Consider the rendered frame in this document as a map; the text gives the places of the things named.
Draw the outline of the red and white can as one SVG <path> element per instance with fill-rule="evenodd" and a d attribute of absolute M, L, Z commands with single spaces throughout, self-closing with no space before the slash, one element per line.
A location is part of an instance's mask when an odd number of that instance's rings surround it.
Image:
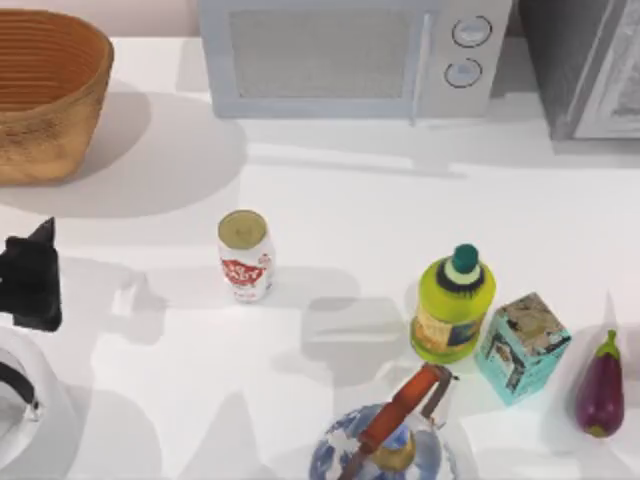
<path fill-rule="evenodd" d="M 260 301 L 275 274 L 275 250 L 266 220 L 253 210 L 234 210 L 219 221 L 217 233 L 222 271 L 235 299 Z"/>

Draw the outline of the pale microwave oven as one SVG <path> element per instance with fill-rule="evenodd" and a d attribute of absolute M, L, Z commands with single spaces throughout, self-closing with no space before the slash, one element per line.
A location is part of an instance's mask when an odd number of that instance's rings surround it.
<path fill-rule="evenodd" d="M 222 118 L 410 121 L 420 31 L 432 15 L 420 117 L 473 118 L 489 103 L 513 0 L 198 0 L 215 113 Z M 458 20 L 484 16 L 489 40 L 461 48 Z M 450 87 L 445 68 L 477 60 L 483 76 Z"/>

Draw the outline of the yellow-green bottle with green cap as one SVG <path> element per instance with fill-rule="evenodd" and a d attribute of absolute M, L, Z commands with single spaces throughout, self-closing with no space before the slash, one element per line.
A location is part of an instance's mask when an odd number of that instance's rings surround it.
<path fill-rule="evenodd" d="M 495 293 L 495 277 L 470 243 L 432 262 L 418 282 L 410 325 L 416 353 L 433 364 L 450 364 L 470 355 Z"/>

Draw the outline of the round microwave knob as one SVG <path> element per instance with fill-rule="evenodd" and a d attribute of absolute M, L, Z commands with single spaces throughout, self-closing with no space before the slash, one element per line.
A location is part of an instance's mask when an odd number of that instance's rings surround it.
<path fill-rule="evenodd" d="M 455 89 L 470 88 L 478 83 L 482 76 L 482 65 L 469 57 L 450 63 L 443 73 L 445 82 Z"/>
<path fill-rule="evenodd" d="M 484 16 L 458 20 L 452 28 L 452 39 L 461 48 L 476 48 L 486 43 L 493 33 L 493 25 Z"/>

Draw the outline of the teal printed carton box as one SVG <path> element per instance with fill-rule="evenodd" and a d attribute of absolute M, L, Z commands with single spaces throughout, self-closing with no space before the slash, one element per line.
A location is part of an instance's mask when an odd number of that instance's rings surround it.
<path fill-rule="evenodd" d="M 531 292 L 498 308 L 474 354 L 479 371 L 506 405 L 544 388 L 571 334 Z"/>

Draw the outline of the grey cabinet with dark inside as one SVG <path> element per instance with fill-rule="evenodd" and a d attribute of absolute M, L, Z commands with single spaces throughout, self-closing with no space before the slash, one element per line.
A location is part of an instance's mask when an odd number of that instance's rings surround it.
<path fill-rule="evenodd" d="M 519 17 L 554 140 L 576 139 L 581 94 L 609 0 L 519 0 Z"/>

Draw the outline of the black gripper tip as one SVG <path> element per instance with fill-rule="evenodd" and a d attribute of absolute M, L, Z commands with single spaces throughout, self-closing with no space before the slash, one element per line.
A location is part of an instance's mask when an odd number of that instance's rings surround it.
<path fill-rule="evenodd" d="M 19 328 L 55 332 L 62 324 L 56 222 L 43 221 L 26 237 L 9 236 L 0 252 L 0 313 Z"/>

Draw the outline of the woven brown basket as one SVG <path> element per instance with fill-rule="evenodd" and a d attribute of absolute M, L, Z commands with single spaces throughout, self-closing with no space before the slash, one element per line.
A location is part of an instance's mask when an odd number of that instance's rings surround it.
<path fill-rule="evenodd" d="M 65 13 L 0 8 L 0 186 L 66 179 L 83 164 L 114 47 Z"/>

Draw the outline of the purple eggplant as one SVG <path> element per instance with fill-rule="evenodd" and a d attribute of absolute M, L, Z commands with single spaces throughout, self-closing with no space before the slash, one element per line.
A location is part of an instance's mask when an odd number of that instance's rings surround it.
<path fill-rule="evenodd" d="M 616 336 L 614 329 L 607 332 L 607 338 L 596 349 L 576 394 L 577 424 L 595 438 L 612 436 L 624 420 L 623 371 Z"/>

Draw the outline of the pale grey cabinet door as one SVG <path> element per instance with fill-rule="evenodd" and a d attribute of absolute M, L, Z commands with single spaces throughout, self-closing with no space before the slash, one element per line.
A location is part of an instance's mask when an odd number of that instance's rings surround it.
<path fill-rule="evenodd" d="M 609 0 L 587 67 L 576 139 L 640 140 L 640 0 Z"/>

